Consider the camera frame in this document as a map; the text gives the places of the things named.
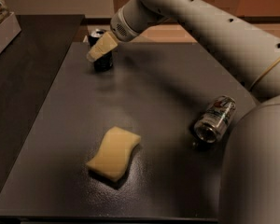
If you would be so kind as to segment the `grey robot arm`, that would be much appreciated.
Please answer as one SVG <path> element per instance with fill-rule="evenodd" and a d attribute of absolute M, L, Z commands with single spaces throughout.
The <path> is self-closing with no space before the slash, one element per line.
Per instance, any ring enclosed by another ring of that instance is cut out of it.
<path fill-rule="evenodd" d="M 253 104 L 226 143 L 218 223 L 280 224 L 280 38 L 203 0 L 130 0 L 87 57 L 96 61 L 167 19 L 228 72 L 240 103 Z"/>

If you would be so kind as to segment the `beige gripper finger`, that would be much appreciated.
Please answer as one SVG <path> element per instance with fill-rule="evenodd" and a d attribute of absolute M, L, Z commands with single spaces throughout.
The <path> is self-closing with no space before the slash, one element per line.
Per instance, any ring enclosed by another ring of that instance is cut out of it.
<path fill-rule="evenodd" d="M 87 59 L 94 63 L 108 52 L 115 49 L 118 44 L 119 40 L 115 37 L 115 35 L 112 32 L 107 31 L 91 47 L 90 51 L 87 53 Z"/>

